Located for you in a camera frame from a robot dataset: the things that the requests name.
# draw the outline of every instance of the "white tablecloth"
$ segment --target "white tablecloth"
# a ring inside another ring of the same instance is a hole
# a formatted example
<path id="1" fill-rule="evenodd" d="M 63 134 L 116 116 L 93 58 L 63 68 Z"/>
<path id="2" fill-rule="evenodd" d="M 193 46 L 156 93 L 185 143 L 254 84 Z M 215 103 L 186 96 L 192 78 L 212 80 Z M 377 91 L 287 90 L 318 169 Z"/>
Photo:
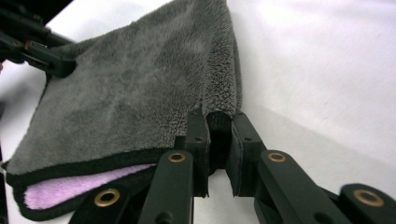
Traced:
<path id="1" fill-rule="evenodd" d="M 75 0 L 49 27 L 80 41 L 129 24 L 167 1 Z M 288 152 L 338 193 L 362 183 L 396 198 L 396 2 L 229 0 L 239 46 L 243 111 L 268 148 Z M 29 125 L 45 75 L 4 64 L 3 158 Z M 11 224 L 21 217 L 7 186 Z M 252 199 L 233 198 L 225 172 L 195 199 L 194 223 L 258 223 Z M 45 223 L 67 223 L 71 214 Z"/>

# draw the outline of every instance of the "purple fabric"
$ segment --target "purple fabric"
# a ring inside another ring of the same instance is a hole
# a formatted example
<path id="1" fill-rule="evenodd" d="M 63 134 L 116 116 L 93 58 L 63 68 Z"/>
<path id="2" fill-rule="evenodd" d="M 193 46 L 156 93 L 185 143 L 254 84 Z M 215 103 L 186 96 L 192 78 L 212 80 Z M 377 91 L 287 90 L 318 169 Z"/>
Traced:
<path id="1" fill-rule="evenodd" d="M 51 208 L 110 181 L 148 169 L 154 165 L 136 165 L 97 175 L 70 176 L 45 180 L 27 188 L 24 193 L 24 202 L 30 209 Z"/>

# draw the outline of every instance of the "microfiber cloth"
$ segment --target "microfiber cloth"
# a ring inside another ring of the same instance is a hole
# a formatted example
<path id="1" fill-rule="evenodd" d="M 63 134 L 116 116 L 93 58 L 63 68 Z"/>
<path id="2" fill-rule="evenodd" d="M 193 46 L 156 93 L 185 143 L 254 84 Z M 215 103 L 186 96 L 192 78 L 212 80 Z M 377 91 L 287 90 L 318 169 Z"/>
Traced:
<path id="1" fill-rule="evenodd" d="M 76 69 L 48 80 L 5 165 L 25 217 L 73 211 L 90 190 L 112 181 L 138 189 L 176 136 L 186 134 L 194 109 L 202 110 L 211 134 L 211 169 L 222 166 L 224 155 L 216 155 L 227 147 L 222 140 L 242 99 L 226 1 L 176 0 L 126 27 L 55 50 L 75 58 Z"/>

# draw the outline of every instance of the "gray plush fabric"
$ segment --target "gray plush fabric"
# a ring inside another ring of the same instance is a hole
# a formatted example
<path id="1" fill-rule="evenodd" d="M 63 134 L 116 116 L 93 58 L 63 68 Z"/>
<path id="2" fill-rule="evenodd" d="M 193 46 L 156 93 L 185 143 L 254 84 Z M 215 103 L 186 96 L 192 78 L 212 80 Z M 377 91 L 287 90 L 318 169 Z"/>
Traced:
<path id="1" fill-rule="evenodd" d="M 76 57 L 53 78 L 7 165 L 24 175 L 60 164 L 172 147 L 187 113 L 232 116 L 240 71 L 224 0 L 176 0 L 129 26 L 59 49 Z"/>

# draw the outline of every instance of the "white surface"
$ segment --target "white surface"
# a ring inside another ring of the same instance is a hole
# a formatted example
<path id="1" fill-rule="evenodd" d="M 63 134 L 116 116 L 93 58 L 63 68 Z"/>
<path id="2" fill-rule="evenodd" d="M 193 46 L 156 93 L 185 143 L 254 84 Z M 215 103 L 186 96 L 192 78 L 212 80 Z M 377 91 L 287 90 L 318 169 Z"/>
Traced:
<path id="1" fill-rule="evenodd" d="M 127 25 L 165 1 L 75 0 L 51 23 L 76 41 Z M 396 2 L 229 0 L 240 51 L 243 111 L 268 148 L 288 152 L 325 189 L 360 182 L 396 198 Z M 3 156 L 28 127 L 44 74 L 5 64 Z M 210 177 L 194 223 L 258 223 L 251 199 Z M 10 223 L 21 217 L 7 187 Z M 45 223 L 67 223 L 66 215 Z"/>

